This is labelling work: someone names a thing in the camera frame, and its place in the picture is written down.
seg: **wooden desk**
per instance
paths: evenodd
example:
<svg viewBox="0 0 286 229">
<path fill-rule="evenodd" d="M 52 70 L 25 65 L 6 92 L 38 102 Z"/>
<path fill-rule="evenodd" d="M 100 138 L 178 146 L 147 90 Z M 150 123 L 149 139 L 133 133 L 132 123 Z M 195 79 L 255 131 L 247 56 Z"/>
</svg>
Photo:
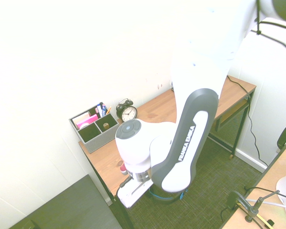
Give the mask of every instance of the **wooden desk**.
<svg viewBox="0 0 286 229">
<path fill-rule="evenodd" d="M 234 77 L 230 78 L 241 84 L 249 94 L 253 94 L 255 85 Z M 239 85 L 226 79 L 215 119 L 221 121 L 227 118 L 247 102 L 247 100 L 245 100 L 247 96 L 248 94 Z M 138 107 L 137 118 L 152 123 L 165 121 L 176 122 L 176 102 L 173 91 L 168 90 Z M 119 185 L 127 178 L 127 176 L 124 176 L 120 172 L 122 159 L 116 147 L 115 140 L 110 141 L 91 154 L 87 151 L 82 142 L 79 142 L 79 144 L 98 174 L 101 182 L 103 181 L 107 186 L 109 190 L 107 193 L 115 196 Z"/>
<path fill-rule="evenodd" d="M 286 148 L 281 151 L 276 160 L 273 162 L 272 166 L 269 170 L 263 173 L 262 179 L 256 185 L 257 187 L 263 187 L 272 191 L 276 190 L 276 183 L 278 180 L 284 176 L 286 176 Z M 269 192 L 254 189 L 248 196 L 249 199 L 258 199 L 259 197 L 264 197 L 270 194 Z M 271 196 L 267 198 L 265 201 L 274 202 L 278 204 L 282 204 L 277 195 Z M 272 206 L 262 204 L 259 208 L 259 215 L 263 217 L 265 220 L 271 219 L 275 224 L 273 226 L 274 229 L 286 229 L 286 212 L 282 207 Z M 257 222 L 263 227 L 264 223 L 258 218 L 256 218 Z M 251 223 L 247 223 L 245 221 L 245 213 L 238 209 L 232 217 L 227 221 L 227 223 L 221 227 L 222 229 L 259 229 L 257 224 L 253 221 Z"/>
</svg>

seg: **franka emika logo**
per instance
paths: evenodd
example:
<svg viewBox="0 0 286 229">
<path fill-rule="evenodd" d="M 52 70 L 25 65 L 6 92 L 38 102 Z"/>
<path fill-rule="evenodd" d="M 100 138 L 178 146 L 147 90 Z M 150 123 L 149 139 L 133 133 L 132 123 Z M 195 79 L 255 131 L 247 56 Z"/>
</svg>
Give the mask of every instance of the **franka emika logo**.
<svg viewBox="0 0 286 229">
<path fill-rule="evenodd" d="M 179 155 L 178 161 L 183 161 L 184 156 L 185 156 L 185 153 L 186 153 L 186 151 L 187 151 L 187 147 L 189 146 L 190 141 L 191 141 L 191 139 L 192 139 L 192 136 L 193 136 L 193 132 L 194 132 L 194 130 L 195 130 L 195 127 L 196 127 L 196 126 L 195 126 L 195 123 L 194 123 L 193 126 L 190 127 L 189 132 L 187 133 L 187 137 L 186 137 L 186 139 L 185 139 L 185 143 L 184 143 L 184 145 L 183 145 L 183 147 L 182 147 L 182 150 L 181 150 L 181 153 L 180 153 L 180 155 Z"/>
</svg>

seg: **alarm clock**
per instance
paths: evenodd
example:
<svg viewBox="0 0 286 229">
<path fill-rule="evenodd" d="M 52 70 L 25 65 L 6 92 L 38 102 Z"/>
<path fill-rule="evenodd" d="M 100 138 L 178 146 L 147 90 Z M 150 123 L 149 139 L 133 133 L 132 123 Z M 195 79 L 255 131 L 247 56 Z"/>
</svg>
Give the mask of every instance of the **alarm clock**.
<svg viewBox="0 0 286 229">
<path fill-rule="evenodd" d="M 123 122 L 135 119 L 137 117 L 138 111 L 133 106 L 133 101 L 130 99 L 122 99 L 116 106 L 116 115 Z"/>
</svg>

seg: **clock face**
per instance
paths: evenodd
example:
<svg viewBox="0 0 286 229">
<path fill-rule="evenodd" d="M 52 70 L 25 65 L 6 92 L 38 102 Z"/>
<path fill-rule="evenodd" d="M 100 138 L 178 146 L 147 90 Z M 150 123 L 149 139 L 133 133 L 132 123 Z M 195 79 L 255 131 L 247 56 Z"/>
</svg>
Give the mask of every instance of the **clock face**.
<svg viewBox="0 0 286 229">
<path fill-rule="evenodd" d="M 122 112 L 123 122 L 135 119 L 136 116 L 137 116 L 137 109 L 133 106 L 129 106 L 129 107 L 125 108 Z"/>
</svg>

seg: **mesh panel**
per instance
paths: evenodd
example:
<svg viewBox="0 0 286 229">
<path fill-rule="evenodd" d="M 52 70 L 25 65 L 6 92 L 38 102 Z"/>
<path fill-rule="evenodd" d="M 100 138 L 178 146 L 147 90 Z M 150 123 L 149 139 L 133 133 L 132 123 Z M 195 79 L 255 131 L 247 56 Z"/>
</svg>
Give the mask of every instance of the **mesh panel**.
<svg viewBox="0 0 286 229">
<path fill-rule="evenodd" d="M 238 115 L 231 119 L 219 131 L 215 131 L 215 128 L 212 127 L 210 131 L 210 137 L 213 139 L 217 138 L 215 140 L 222 141 L 220 143 L 232 151 L 237 137 L 238 129 L 242 122 L 244 111 L 245 110 L 241 111 Z"/>
</svg>

